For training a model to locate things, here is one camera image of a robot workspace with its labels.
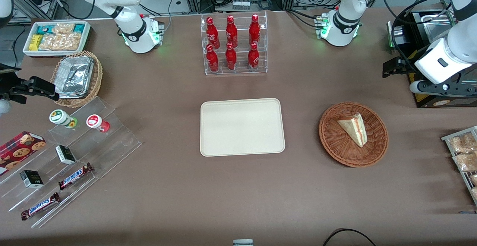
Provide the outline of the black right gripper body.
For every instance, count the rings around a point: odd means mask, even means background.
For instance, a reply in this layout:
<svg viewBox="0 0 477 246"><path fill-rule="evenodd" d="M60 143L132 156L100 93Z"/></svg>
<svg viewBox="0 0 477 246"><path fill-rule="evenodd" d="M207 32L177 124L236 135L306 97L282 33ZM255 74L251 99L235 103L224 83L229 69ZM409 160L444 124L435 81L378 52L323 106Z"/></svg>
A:
<svg viewBox="0 0 477 246"><path fill-rule="evenodd" d="M19 67L8 66L6 64L0 65L1 99L26 104L27 98L24 94L29 92L29 89L26 80L20 79L16 74L17 71L20 70L21 68Z"/></svg>

